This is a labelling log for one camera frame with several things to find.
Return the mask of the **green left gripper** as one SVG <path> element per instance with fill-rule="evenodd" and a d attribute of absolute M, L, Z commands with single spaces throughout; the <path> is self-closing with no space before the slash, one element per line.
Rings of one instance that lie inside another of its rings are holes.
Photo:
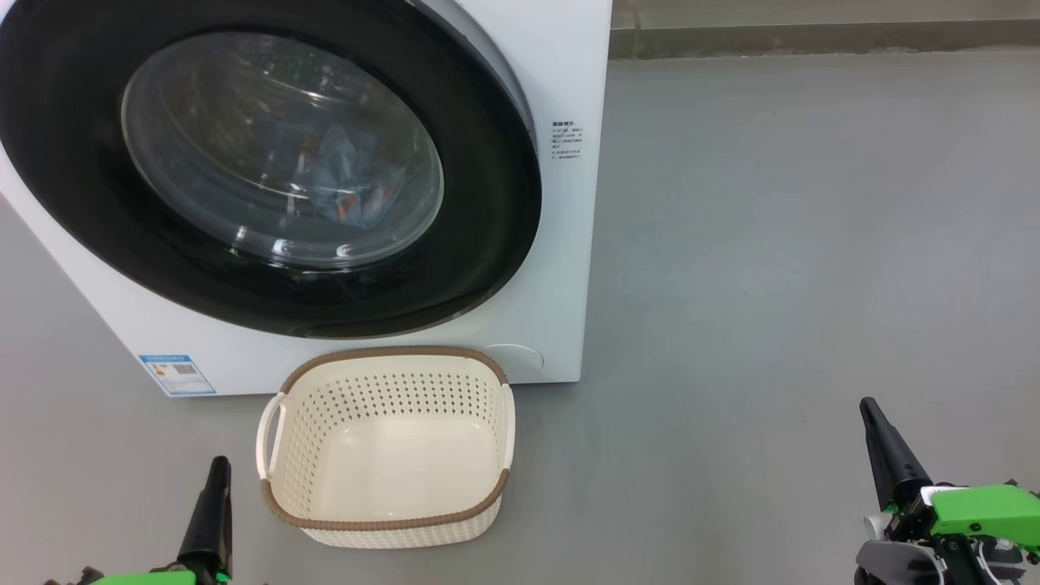
<path fill-rule="evenodd" d="M 231 480 L 229 459 L 214 457 L 198 493 L 178 564 L 133 574 L 103 574 L 88 566 L 68 584 L 233 584 Z"/>

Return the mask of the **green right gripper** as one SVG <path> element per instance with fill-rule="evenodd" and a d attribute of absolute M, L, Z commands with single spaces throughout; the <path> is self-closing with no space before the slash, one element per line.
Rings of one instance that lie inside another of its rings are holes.
<path fill-rule="evenodd" d="M 1021 584 L 1038 567 L 1039 503 L 1012 481 L 934 485 L 873 397 L 862 397 L 881 509 L 856 555 L 855 584 Z"/>

